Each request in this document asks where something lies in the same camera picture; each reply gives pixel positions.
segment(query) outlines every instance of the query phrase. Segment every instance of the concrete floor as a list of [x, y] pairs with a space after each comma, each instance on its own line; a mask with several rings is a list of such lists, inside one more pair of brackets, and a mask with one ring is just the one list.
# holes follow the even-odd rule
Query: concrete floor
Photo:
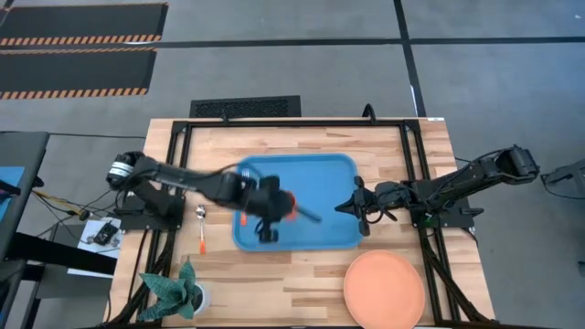
[[[163, 41], [399, 36], [390, 0], [170, 3]], [[403, 3], [411, 37], [585, 35], [580, 0]], [[585, 156], [585, 45], [414, 46], [413, 52], [427, 114], [446, 118], [458, 156], [518, 143], [532, 151], [543, 173]], [[186, 117], [191, 100], [295, 94], [304, 116], [357, 115], [367, 102], [378, 116], [414, 115], [400, 46], [162, 49], [147, 95], [2, 101], [0, 130], [145, 134], [151, 118]], [[87, 202], [106, 190], [112, 158], [141, 147], [140, 140], [53, 136], [40, 175], [49, 193]], [[571, 184], [558, 191], [575, 192]], [[494, 187], [471, 203], [485, 208], [477, 237], [497, 318], [581, 328], [585, 278], [577, 261], [585, 259], [585, 204], [548, 195], [536, 182]], [[53, 222], [32, 200], [19, 230], [38, 233]], [[8, 328], [19, 326], [29, 290], [23, 283]], [[105, 294], [44, 301], [35, 328], [95, 325]]]

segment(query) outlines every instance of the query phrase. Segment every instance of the black mat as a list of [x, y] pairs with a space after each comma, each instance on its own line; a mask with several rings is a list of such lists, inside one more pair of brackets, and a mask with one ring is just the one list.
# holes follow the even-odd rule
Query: black mat
[[301, 96], [191, 101], [190, 118], [300, 117]]
[[0, 51], [0, 99], [144, 95], [155, 59], [154, 48]]
[[0, 46], [158, 41], [167, 9], [161, 3], [12, 7]]

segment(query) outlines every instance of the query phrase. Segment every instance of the wooden tabletop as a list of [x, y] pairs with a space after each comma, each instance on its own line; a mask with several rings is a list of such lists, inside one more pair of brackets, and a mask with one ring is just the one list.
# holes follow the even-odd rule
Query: wooden tabletop
[[[144, 145], [147, 155], [162, 162], [166, 159], [172, 123], [171, 119], [151, 121]], [[437, 177], [455, 170], [445, 121], [420, 119], [420, 127], [431, 175]], [[409, 140], [415, 152], [414, 138]], [[379, 182], [408, 179], [399, 129], [395, 127], [196, 128], [190, 147], [187, 167], [197, 170], [215, 170], [254, 154], [342, 153], [356, 162], [370, 189]], [[197, 204], [207, 208], [205, 255], [199, 255]], [[211, 291], [212, 302], [191, 321], [174, 315], [166, 317], [163, 326], [356, 325], [346, 309], [343, 280], [349, 264], [373, 249], [390, 250], [408, 259], [426, 291], [417, 231], [410, 224], [408, 211], [393, 213], [398, 223], [383, 218], [371, 226], [371, 236], [356, 249], [244, 252], [232, 240], [232, 213], [202, 196], [187, 193], [184, 224], [176, 235], [170, 277], [176, 278], [181, 264], [190, 258], [197, 280]], [[443, 234], [453, 278], [481, 313], [493, 317], [475, 242], [461, 229], [447, 228]], [[126, 304], [142, 235], [143, 232], [131, 232], [124, 236], [112, 282], [112, 316]], [[139, 272], [144, 271], [149, 239], [144, 243]], [[137, 277], [134, 288], [141, 282]], [[448, 318], [446, 294], [438, 277], [437, 282], [443, 317]], [[426, 301], [420, 324], [432, 324], [428, 293]]]

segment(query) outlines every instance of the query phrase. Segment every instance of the plant pot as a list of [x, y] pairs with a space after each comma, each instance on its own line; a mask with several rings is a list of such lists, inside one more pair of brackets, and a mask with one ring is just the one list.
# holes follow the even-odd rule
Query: plant pot
[[195, 286], [198, 287], [199, 290], [201, 291], [201, 301], [198, 303], [199, 304], [198, 307], [196, 307], [197, 305], [193, 305], [195, 307], [195, 312], [193, 313], [193, 316], [202, 313], [211, 304], [211, 293], [209, 292], [209, 290], [205, 289], [205, 287], [203, 287], [199, 283], [195, 283]]

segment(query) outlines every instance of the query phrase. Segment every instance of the green plant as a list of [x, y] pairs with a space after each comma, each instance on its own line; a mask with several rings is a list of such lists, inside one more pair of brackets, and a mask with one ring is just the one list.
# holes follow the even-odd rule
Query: green plant
[[195, 285], [195, 271], [189, 259], [181, 267], [177, 281], [150, 273], [141, 273], [140, 277], [160, 300], [142, 311], [138, 320], [155, 320], [173, 314], [193, 319], [193, 313], [201, 305], [203, 296]]

